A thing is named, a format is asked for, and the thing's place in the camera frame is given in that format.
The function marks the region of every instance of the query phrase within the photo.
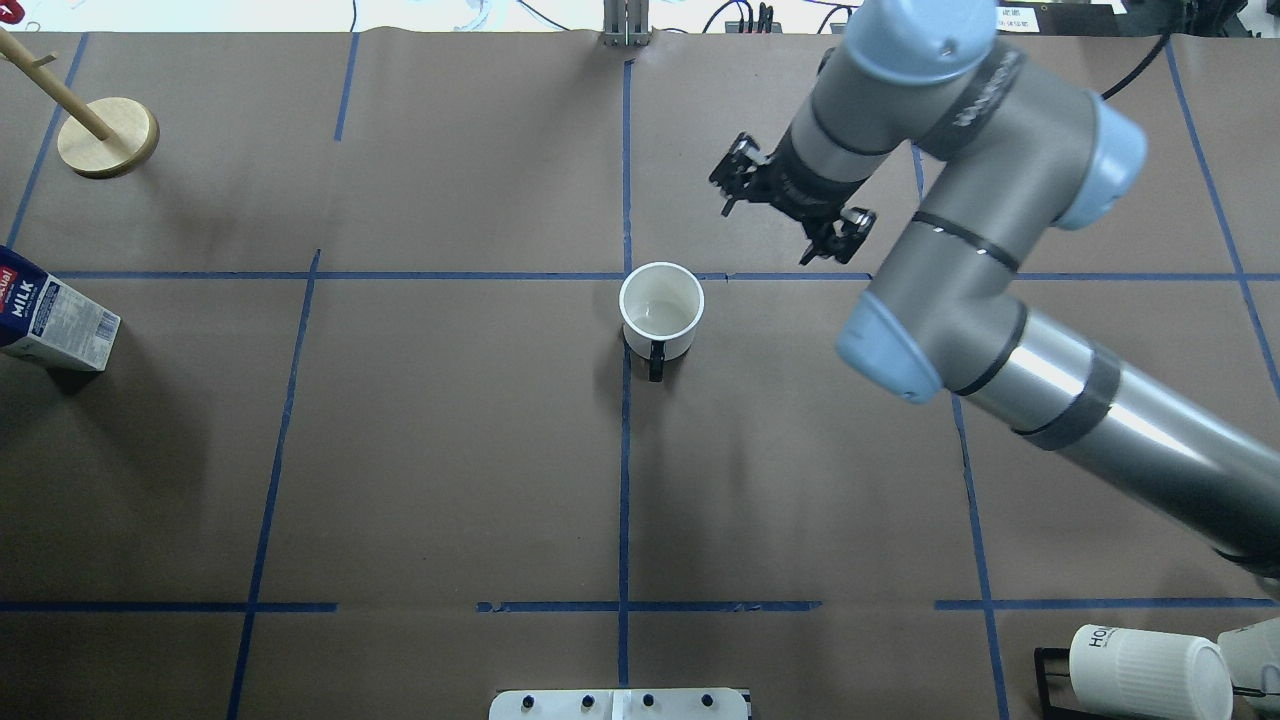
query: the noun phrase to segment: blue joint cap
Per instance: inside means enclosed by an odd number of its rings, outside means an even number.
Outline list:
[[[1091,92],[1093,100],[1093,159],[1071,206],[1053,223],[1078,231],[1106,215],[1116,200],[1129,192],[1147,160],[1147,136],[1133,120],[1121,115]]]
[[[987,56],[996,19],[996,0],[867,0],[845,26],[845,50],[877,79],[937,85]]]
[[[942,389],[942,378],[920,346],[870,292],[863,292],[845,323],[836,340],[836,352],[855,370],[908,402],[928,402]]]

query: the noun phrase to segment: wooden peg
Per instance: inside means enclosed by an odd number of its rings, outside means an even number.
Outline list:
[[[90,178],[114,178],[132,170],[155,151],[159,127],[141,102],[127,97],[104,97],[86,104],[45,68],[52,55],[36,59],[4,28],[0,28],[0,55],[70,115],[58,133],[58,154],[77,173]]]

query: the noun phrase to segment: white cup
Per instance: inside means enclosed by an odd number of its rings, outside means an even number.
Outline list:
[[[649,360],[650,382],[662,382],[663,364],[694,343],[705,304],[698,278],[673,263],[649,263],[622,282],[622,336],[631,350]]]
[[[1280,618],[1217,637],[1231,680],[1242,688],[1280,693]],[[1280,717],[1280,697],[1245,697],[1265,717]]]
[[[1071,689],[1089,712],[1115,717],[1229,720],[1231,675],[1194,635],[1084,625],[1071,639]]]

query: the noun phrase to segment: blue and white carton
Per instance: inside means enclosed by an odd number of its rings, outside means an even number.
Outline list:
[[[0,247],[0,352],[45,368],[101,372],[120,316]]]

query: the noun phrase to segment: black mug handle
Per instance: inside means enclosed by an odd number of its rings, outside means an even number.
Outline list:
[[[667,341],[655,340],[649,343],[649,382],[662,382],[662,366],[666,361]]]

